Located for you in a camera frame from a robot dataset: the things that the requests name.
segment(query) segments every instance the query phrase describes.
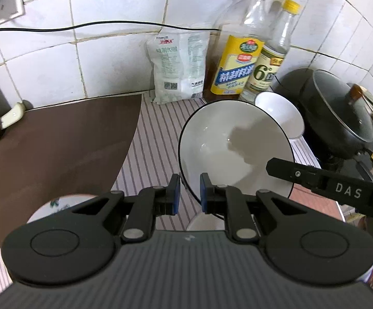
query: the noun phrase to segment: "bowl rim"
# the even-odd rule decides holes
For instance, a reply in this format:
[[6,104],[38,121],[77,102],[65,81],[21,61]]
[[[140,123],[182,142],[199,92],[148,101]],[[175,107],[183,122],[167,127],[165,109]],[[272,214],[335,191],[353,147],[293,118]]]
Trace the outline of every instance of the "bowl rim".
[[305,122],[304,122],[304,118],[302,117],[302,115],[301,115],[301,113],[299,112],[299,110],[298,110],[298,108],[290,101],[290,100],[288,100],[287,98],[285,98],[284,96],[282,96],[281,94],[278,94],[278,93],[274,93],[274,92],[262,92],[261,94],[258,94],[258,96],[255,98],[255,100],[254,100],[254,105],[257,107],[257,108],[259,108],[259,109],[261,109],[261,110],[263,110],[262,108],[260,108],[260,107],[258,107],[257,105],[256,105],[256,100],[258,99],[258,98],[260,98],[260,99],[262,99],[262,98],[268,98],[268,96],[272,96],[272,97],[276,97],[276,96],[278,96],[279,98],[282,98],[282,99],[284,99],[285,101],[284,102],[288,102],[291,106],[291,108],[292,109],[295,109],[295,111],[298,113],[298,116],[301,118],[301,122],[302,122],[302,131],[301,131],[301,133],[298,135],[298,136],[296,136],[296,137],[288,137],[288,139],[291,139],[291,140],[295,140],[295,139],[299,139],[299,138],[301,138],[302,136],[303,136],[303,134],[304,134],[304,132],[305,132]]
[[[185,174],[184,174],[184,171],[182,170],[182,164],[181,164],[181,141],[182,141],[182,136],[184,134],[184,131],[185,131],[185,127],[187,126],[188,122],[191,120],[191,118],[198,112],[200,111],[202,108],[212,104],[212,103],[216,103],[216,102],[220,102],[220,101],[235,101],[235,102],[240,102],[240,103],[243,103],[245,105],[250,105],[250,106],[253,106],[253,107],[256,107],[257,109],[263,111],[266,115],[268,115],[274,122],[275,124],[281,129],[284,137],[286,138],[287,142],[288,142],[288,145],[289,145],[289,148],[291,150],[291,154],[292,154],[292,162],[295,163],[295,156],[294,156],[294,150],[292,149],[292,146],[291,146],[291,142],[289,141],[289,138],[287,137],[287,135],[285,134],[283,128],[278,124],[278,122],[270,115],[268,114],[265,110],[257,107],[255,104],[253,103],[249,103],[249,102],[244,102],[244,101],[241,101],[241,100],[238,100],[238,99],[220,99],[220,100],[215,100],[215,101],[211,101],[211,102],[207,102],[205,103],[204,105],[202,105],[201,107],[199,107],[198,109],[196,109],[190,116],[189,118],[186,120],[185,124],[183,125],[182,127],[182,130],[181,130],[181,134],[179,135],[179,141],[178,141],[178,165],[179,165],[179,170],[181,172],[181,179],[182,179],[182,182],[186,188],[186,190],[188,190],[193,198],[199,203],[199,205],[201,205],[201,200],[200,198],[198,198],[195,193],[192,191],[190,185],[189,185],[189,182],[186,180],[185,178]],[[292,182],[292,186],[291,186],[291,190],[289,191],[289,194],[287,196],[287,198],[289,198],[291,196],[291,193],[294,189],[294,183]]]

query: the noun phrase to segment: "qr code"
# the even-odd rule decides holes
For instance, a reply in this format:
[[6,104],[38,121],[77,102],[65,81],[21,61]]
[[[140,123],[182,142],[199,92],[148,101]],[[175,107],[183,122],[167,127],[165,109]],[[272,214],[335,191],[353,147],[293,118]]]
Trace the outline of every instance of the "qr code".
[[178,84],[176,82],[164,82],[165,89],[178,89]]

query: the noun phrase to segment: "black pot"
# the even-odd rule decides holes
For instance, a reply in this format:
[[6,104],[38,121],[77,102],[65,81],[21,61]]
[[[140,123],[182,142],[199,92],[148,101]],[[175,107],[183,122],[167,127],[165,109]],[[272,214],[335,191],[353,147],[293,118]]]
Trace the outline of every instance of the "black pot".
[[353,158],[373,143],[373,123],[363,99],[349,104],[350,87],[329,72],[317,70],[300,93],[305,118],[337,157]]

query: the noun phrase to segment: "metal screw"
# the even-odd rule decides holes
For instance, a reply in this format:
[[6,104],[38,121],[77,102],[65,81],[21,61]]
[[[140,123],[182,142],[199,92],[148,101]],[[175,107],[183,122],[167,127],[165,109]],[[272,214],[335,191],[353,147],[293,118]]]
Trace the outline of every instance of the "metal screw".
[[141,229],[131,228],[123,232],[123,236],[128,239],[138,239],[144,235]]
[[253,229],[239,229],[237,231],[237,236],[241,239],[251,239],[257,236],[257,233]]

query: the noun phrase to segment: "plastic bag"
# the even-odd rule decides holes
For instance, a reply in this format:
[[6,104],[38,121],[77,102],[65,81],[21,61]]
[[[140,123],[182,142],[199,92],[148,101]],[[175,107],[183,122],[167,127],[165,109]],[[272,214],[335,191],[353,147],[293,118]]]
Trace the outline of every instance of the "plastic bag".
[[155,81],[152,102],[163,105],[202,97],[209,36],[208,31],[163,29],[148,41]]

